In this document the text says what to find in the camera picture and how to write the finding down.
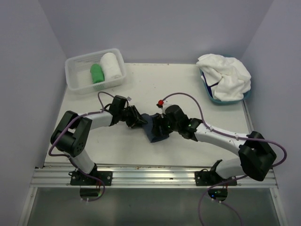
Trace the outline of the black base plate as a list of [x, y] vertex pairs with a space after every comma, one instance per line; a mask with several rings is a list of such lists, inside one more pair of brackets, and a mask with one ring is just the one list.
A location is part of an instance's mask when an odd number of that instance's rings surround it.
[[229, 181], [231, 178], [223, 179], [216, 172], [207, 169], [194, 172], [196, 186], [213, 186], [218, 183]]
[[[71, 177], [70, 185], [72, 186], [98, 186], [101, 183], [93, 178], [87, 177], [79, 171], [69, 172], [68, 175]], [[97, 171], [93, 177], [100, 179], [105, 186], [110, 186], [113, 179], [112, 171]]]

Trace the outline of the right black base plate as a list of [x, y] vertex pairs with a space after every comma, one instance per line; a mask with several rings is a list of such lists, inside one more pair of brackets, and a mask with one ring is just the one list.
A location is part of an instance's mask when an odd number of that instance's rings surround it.
[[218, 183], [229, 181], [231, 178], [223, 179], [216, 172], [207, 169], [194, 172], [196, 186], [213, 186]]

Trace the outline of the dark blue towel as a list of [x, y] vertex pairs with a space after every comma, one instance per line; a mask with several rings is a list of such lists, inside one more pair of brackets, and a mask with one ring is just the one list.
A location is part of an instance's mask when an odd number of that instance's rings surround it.
[[154, 115], [143, 113], [142, 118], [147, 121], [147, 124], [143, 124], [142, 128], [150, 143], [156, 143], [169, 138], [169, 134], [163, 132], [160, 122], [161, 115], [159, 113]]

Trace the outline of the green rolled towel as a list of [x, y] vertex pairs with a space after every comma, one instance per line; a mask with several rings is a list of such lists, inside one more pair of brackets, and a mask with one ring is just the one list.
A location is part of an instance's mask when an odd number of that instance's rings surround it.
[[90, 68], [92, 83], [100, 83], [104, 81], [104, 74], [99, 64], [93, 64]]

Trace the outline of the white plastic basket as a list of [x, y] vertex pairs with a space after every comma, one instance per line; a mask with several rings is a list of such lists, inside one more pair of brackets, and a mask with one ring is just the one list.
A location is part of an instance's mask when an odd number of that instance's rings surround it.
[[121, 85], [126, 74], [123, 57], [116, 48], [72, 57], [65, 61], [67, 87], [77, 94]]

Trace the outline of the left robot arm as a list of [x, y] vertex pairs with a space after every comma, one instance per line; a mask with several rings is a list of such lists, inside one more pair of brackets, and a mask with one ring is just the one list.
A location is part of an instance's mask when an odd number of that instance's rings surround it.
[[48, 155], [66, 157], [82, 173], [82, 181], [92, 185], [97, 181], [98, 174], [96, 164], [85, 150], [89, 133], [121, 121], [130, 128], [142, 127], [148, 123], [137, 108], [129, 104], [127, 98], [118, 95], [99, 111], [84, 114], [66, 111], [51, 136]]

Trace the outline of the white rolled towel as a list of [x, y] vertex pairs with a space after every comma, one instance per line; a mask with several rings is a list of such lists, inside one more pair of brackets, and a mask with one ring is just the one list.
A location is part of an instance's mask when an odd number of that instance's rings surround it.
[[106, 81], [122, 77], [122, 72], [118, 64], [117, 57], [113, 53], [106, 53], [100, 60], [100, 67]]

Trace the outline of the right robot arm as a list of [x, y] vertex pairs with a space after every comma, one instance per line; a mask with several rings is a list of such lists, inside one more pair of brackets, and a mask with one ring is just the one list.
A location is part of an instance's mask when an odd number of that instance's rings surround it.
[[157, 107], [162, 113], [153, 122], [155, 135], [161, 137], [177, 132], [184, 139], [212, 144], [237, 156], [228, 161], [217, 160], [209, 171], [202, 173], [201, 177], [207, 179], [208, 185], [220, 185], [227, 179], [243, 175], [263, 181], [276, 160], [275, 152], [256, 131], [251, 134], [227, 130], [215, 132], [215, 127], [206, 127], [201, 119], [189, 118], [178, 105], [159, 101]]

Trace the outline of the aluminium mounting rail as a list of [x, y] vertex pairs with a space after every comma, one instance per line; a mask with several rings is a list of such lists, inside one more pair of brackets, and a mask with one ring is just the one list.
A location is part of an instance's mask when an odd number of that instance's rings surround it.
[[[69, 173], [74, 167], [69, 164], [48, 164], [36, 169], [31, 187], [71, 187]], [[196, 188], [197, 167], [98, 165], [99, 171], [111, 171], [110, 188]]]

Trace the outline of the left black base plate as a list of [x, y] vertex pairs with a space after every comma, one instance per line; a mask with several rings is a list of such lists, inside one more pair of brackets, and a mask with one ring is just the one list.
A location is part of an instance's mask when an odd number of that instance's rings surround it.
[[[79, 171], [69, 172], [68, 175], [71, 177], [70, 185], [72, 186], [98, 186], [101, 183], [93, 178], [87, 177]], [[100, 179], [105, 186], [110, 186], [113, 179], [112, 171], [97, 171], [93, 177]]]

